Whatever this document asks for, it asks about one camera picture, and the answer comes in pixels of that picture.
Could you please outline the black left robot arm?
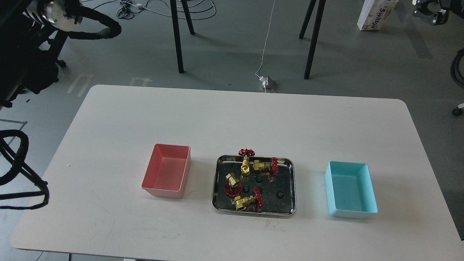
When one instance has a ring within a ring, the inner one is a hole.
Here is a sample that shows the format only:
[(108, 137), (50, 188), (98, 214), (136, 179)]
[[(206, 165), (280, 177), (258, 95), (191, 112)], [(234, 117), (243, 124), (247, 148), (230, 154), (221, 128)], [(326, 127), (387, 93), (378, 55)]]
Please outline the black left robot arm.
[[(121, 25), (79, 0), (1, 1), (1, 108), (23, 89), (34, 94), (58, 81), (58, 59), (65, 40), (111, 39), (121, 33)], [(1, 176), (1, 185), (22, 174), (37, 191), (1, 194), (1, 200), (42, 196), (33, 206), (1, 206), (1, 209), (34, 210), (48, 205), (48, 183), (25, 163), (29, 138), (20, 129), (1, 131), (1, 154), (10, 169)]]

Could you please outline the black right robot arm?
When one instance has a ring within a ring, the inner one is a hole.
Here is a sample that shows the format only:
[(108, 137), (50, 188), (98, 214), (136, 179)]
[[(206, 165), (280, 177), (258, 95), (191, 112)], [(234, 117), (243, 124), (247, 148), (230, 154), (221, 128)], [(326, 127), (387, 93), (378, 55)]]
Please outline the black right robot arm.
[(463, 18), (463, 0), (413, 0), (413, 17), (430, 25), (443, 25), (452, 12)]

